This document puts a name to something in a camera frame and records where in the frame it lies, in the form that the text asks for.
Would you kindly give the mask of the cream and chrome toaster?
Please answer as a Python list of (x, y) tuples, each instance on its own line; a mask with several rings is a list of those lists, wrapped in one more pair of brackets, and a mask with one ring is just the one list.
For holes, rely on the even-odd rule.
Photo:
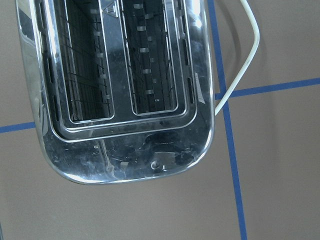
[(182, 173), (215, 131), (205, 0), (18, 0), (43, 155), (62, 177), (113, 184)]

